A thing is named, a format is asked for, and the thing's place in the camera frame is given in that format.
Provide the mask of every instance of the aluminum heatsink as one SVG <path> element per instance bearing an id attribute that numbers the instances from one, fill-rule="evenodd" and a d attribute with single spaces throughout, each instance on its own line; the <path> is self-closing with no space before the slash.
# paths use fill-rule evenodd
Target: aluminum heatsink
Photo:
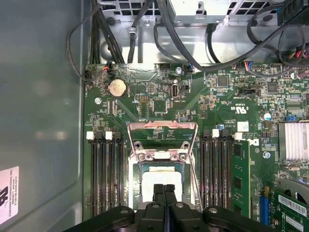
<path id="1" fill-rule="evenodd" d="M 309 160 L 309 123 L 280 123 L 279 148 L 282 160 Z"/>

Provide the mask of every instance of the dimm slot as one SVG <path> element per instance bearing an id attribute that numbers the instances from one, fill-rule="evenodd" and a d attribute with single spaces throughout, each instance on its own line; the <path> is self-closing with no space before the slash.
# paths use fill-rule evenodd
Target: dimm slot
<path id="1" fill-rule="evenodd" d="M 232 139 L 201 139 L 201 195 L 204 207 L 216 205 L 230 209 Z"/>

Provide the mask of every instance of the white sticker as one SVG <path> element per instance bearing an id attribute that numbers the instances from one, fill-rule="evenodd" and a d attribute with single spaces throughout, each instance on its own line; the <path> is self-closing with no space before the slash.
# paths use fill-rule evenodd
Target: white sticker
<path id="1" fill-rule="evenodd" d="M 237 122 L 237 132 L 249 132 L 249 122 Z"/>
<path id="2" fill-rule="evenodd" d="M 19 167 L 0 171 L 0 225 L 18 213 Z"/>
<path id="3" fill-rule="evenodd" d="M 297 221 L 295 221 L 294 219 L 290 218 L 289 216 L 285 216 L 285 221 L 287 223 L 289 223 L 290 225 L 294 226 L 299 231 L 301 231 L 301 232 L 304 231 L 304 226 L 302 224 L 298 223 Z"/>
<path id="4" fill-rule="evenodd" d="M 297 213 L 300 213 L 301 215 L 304 215 L 305 217 L 307 217 L 307 209 L 305 207 L 302 207 L 301 205 L 294 203 L 290 201 L 289 199 L 282 197 L 281 195 L 278 195 L 278 201 L 281 204 L 289 207 L 290 209 L 293 209 Z"/>

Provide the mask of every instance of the capacitor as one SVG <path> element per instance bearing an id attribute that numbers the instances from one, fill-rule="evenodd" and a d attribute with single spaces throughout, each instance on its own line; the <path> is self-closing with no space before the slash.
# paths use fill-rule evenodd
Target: capacitor
<path id="1" fill-rule="evenodd" d="M 218 124 L 216 128 L 222 131 L 225 128 L 225 126 L 223 124 Z"/>
<path id="2" fill-rule="evenodd" d="M 271 120 L 271 114 L 270 113 L 261 114 L 260 119 L 262 121 L 270 121 Z"/>

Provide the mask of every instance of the pci slot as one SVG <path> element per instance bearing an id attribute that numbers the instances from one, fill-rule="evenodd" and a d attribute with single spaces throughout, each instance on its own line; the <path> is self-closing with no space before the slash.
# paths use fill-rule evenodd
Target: pci slot
<path id="1" fill-rule="evenodd" d="M 260 222 L 269 225 L 269 213 L 268 213 L 268 208 L 269 208 L 269 200 L 265 196 L 260 196 L 259 197 L 259 208 L 260 208 Z"/>
<path id="2" fill-rule="evenodd" d="M 216 205 L 230 209 L 232 139 L 201 139 L 201 196 L 204 207 Z"/>

